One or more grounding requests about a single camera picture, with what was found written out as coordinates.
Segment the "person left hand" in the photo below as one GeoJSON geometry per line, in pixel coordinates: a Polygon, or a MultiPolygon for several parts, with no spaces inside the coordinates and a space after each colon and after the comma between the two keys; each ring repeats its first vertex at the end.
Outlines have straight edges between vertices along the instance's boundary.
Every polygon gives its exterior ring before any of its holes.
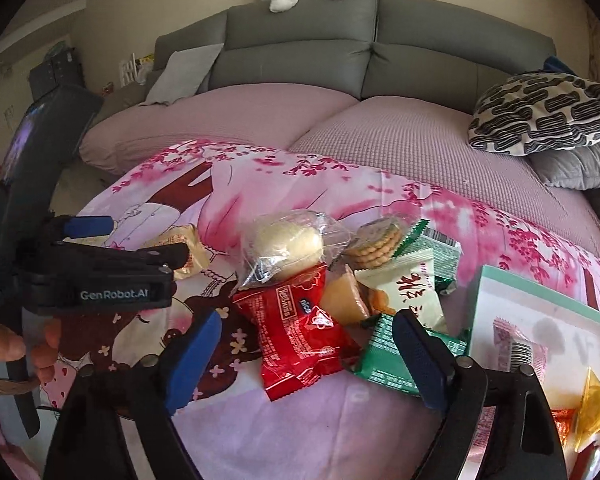
{"type": "MultiPolygon", "coordinates": [[[[55,363],[61,336],[59,318],[48,321],[44,327],[44,342],[31,350],[31,360],[36,378],[21,380],[0,379],[0,394],[29,393],[39,385],[46,385],[55,377],[55,363]]],[[[27,355],[26,344],[21,336],[0,324],[0,362],[17,362],[27,355]]]]}

